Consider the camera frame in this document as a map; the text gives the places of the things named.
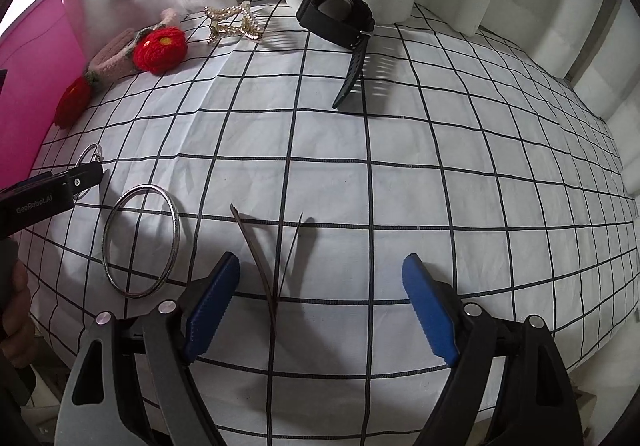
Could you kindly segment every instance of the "silver ring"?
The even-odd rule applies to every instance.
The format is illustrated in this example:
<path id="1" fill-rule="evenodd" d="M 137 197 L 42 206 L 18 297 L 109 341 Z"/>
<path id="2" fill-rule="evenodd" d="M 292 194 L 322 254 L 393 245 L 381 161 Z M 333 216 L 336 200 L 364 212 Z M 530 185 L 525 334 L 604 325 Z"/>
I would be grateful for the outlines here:
<path id="1" fill-rule="evenodd" d="M 102 161 L 102 147 L 98 143 L 92 143 L 84 149 L 83 153 L 80 154 L 80 157 L 78 157 L 78 160 L 76 161 L 76 166 L 80 166 L 82 160 L 86 157 L 86 155 L 89 153 L 89 150 L 91 149 L 94 149 L 94 155 L 91 156 L 91 161 Z M 82 197 L 89 193 L 89 190 L 90 188 L 87 188 L 84 192 L 74 195 L 74 201 L 78 202 L 79 200 L 81 200 Z"/>
<path id="2" fill-rule="evenodd" d="M 144 291 L 140 291 L 139 293 L 130 293 L 129 291 L 125 291 L 120 288 L 116 281 L 111 276 L 111 271 L 109 271 L 109 251 L 107 245 L 107 235 L 109 234 L 109 229 L 111 227 L 111 222 L 113 221 L 113 216 L 116 214 L 117 210 L 124 206 L 127 201 L 129 201 L 132 197 L 135 197 L 137 194 L 144 191 L 152 191 L 156 194 L 162 196 L 165 202 L 169 205 L 169 211 L 171 212 L 171 220 L 174 226 L 174 241 L 171 244 L 171 253 L 169 254 L 169 259 L 166 262 L 166 266 L 164 266 L 164 270 L 158 279 L 155 281 L 154 285 L 145 289 Z M 134 186 L 129 191 L 125 192 L 122 197 L 120 197 L 114 207 L 111 209 L 109 213 L 109 217 L 107 217 L 107 222 L 104 225 L 104 233 L 102 234 L 102 267 L 104 268 L 104 273 L 107 275 L 109 282 L 113 285 L 113 288 L 118 291 L 121 295 L 126 298 L 143 298 L 145 296 L 151 295 L 151 293 L 156 292 L 160 287 L 164 285 L 166 279 L 169 278 L 169 274 L 171 274 L 171 270 L 174 269 L 175 259 L 178 257 L 178 248 L 180 246 L 180 219 L 178 219 L 178 212 L 175 208 L 174 201 L 171 199 L 169 194 L 159 186 L 155 184 L 140 184 L 138 186 Z"/>

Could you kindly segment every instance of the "black wristwatch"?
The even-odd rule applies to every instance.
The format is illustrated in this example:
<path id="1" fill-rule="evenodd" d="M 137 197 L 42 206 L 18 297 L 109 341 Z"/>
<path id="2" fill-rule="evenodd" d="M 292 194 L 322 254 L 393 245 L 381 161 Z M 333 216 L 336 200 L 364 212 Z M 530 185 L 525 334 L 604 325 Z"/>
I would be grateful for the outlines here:
<path id="1" fill-rule="evenodd" d="M 347 77 L 332 105 L 335 109 L 362 71 L 369 36 L 376 25 L 371 9 L 363 0 L 303 0 L 296 18 L 300 26 L 320 38 L 353 51 Z"/>

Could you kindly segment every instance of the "human hand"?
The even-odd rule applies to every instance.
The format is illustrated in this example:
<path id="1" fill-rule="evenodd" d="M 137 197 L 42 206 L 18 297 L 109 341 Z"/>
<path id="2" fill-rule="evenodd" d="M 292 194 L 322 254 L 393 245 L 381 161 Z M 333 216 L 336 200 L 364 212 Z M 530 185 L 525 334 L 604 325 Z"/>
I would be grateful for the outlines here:
<path id="1" fill-rule="evenodd" d="M 30 365 L 37 350 L 35 325 L 29 318 L 31 293 L 27 282 L 27 269 L 21 261 L 17 261 L 12 274 L 14 295 L 2 312 L 2 327 L 7 337 L 0 342 L 4 357 L 15 368 Z"/>

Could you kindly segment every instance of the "red yarn flower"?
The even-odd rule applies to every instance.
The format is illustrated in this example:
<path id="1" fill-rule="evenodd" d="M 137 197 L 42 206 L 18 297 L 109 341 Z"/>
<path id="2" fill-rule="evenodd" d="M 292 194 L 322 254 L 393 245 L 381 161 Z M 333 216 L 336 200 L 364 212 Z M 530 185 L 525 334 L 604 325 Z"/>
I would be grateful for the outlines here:
<path id="1" fill-rule="evenodd" d="M 160 28 L 145 36 L 133 50 L 133 63 L 143 71 L 162 74 L 183 61 L 187 40 L 178 28 Z"/>
<path id="2" fill-rule="evenodd" d="M 53 122 L 61 129 L 71 128 L 89 105 L 91 94 L 92 89 L 86 78 L 77 78 L 62 93 Z"/>

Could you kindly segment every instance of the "white tablecloth with black grid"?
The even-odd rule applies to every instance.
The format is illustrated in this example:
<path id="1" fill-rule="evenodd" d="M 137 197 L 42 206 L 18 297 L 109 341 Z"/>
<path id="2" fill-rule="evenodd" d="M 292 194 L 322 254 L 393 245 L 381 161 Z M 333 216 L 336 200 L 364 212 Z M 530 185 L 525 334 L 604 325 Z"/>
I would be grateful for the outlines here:
<path id="1" fill-rule="evenodd" d="M 463 37 L 416 6 L 376 28 L 335 111 L 350 54 L 281 1 L 254 1 L 254 13 L 260 44 L 208 46 L 206 19 L 187 17 L 180 67 L 113 84 L 71 131 L 47 136 L 33 173 L 67 169 L 94 142 L 107 170 L 72 211 L 20 236 L 33 316 L 60 357 L 73 362 L 98 312 L 177 298 L 226 250 L 240 285 L 191 372 L 229 445 L 413 443 L 448 370 L 402 288 L 409 253 L 496 317 L 540 314 L 568 368 L 610 339 L 638 301 L 638 213 L 606 124 L 571 89 L 514 44 Z M 102 271 L 102 229 L 116 199 L 147 182 L 175 198 L 180 252 L 158 293 L 127 301 Z M 230 203 L 274 291 L 285 275 L 276 339 Z M 132 200 L 110 240 L 120 285 L 148 287 L 172 240 L 161 198 Z"/>

